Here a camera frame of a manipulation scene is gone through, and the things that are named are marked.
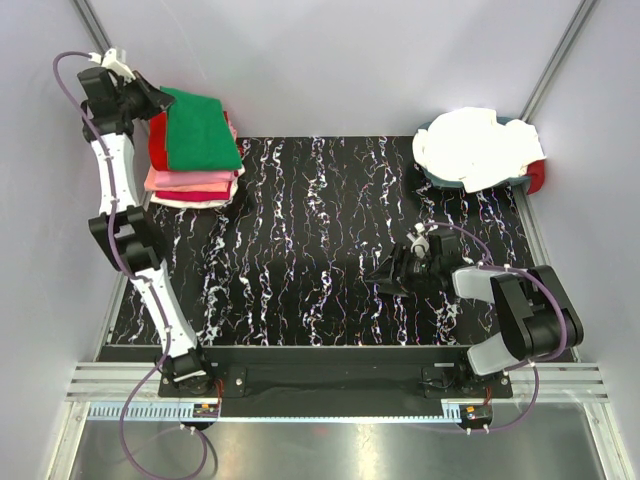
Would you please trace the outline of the green t shirt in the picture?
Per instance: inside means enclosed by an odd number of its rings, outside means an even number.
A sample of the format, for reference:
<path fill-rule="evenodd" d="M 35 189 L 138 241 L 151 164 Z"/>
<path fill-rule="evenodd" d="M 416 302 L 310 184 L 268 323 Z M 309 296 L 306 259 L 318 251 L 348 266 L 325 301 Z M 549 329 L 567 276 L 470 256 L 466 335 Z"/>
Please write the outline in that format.
<path fill-rule="evenodd" d="M 161 91 L 175 99 L 167 110 L 166 152 L 171 171 L 242 168 L 242 157 L 219 99 L 170 87 Z"/>

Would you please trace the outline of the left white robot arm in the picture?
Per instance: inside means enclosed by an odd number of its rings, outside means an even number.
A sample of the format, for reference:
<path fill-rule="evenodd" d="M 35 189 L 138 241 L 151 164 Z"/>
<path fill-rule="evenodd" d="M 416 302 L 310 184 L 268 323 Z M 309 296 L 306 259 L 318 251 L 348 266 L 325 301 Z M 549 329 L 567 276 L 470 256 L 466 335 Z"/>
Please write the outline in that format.
<path fill-rule="evenodd" d="M 83 135 L 96 156 L 101 183 L 99 213 L 88 222 L 90 233 L 149 312 L 161 341 L 163 383 L 206 395 L 215 386 L 216 372 L 171 286 L 166 242 L 138 198 L 133 169 L 135 121 L 165 112 L 174 99 L 137 72 L 123 75 L 98 66 L 77 78 L 86 95 L 80 105 Z"/>

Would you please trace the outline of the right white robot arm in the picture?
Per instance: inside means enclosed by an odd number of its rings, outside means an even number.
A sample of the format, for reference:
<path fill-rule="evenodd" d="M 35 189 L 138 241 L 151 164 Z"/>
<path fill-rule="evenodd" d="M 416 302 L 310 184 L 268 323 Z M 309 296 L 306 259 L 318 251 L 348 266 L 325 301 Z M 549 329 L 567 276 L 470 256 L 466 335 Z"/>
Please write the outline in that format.
<path fill-rule="evenodd" d="M 469 265 L 458 231 L 431 232 L 417 225 L 408 244 L 396 244 L 366 282 L 385 295 L 447 292 L 493 306 L 499 331 L 469 347 L 428 389 L 476 396 L 497 385 L 505 373 L 528 363 L 557 358 L 584 340 L 584 327 L 554 269 Z"/>

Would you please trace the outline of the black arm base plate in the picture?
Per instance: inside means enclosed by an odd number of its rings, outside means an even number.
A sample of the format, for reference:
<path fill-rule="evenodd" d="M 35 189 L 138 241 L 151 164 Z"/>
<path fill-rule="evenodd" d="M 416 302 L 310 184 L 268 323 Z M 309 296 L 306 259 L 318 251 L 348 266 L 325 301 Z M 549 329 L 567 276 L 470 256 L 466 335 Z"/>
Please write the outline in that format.
<path fill-rule="evenodd" d="M 207 347 L 223 382 L 222 417 L 269 421 L 438 415 L 443 400 L 495 402 L 513 396 L 511 382 L 476 395 L 426 388 L 466 352 L 455 346 Z"/>

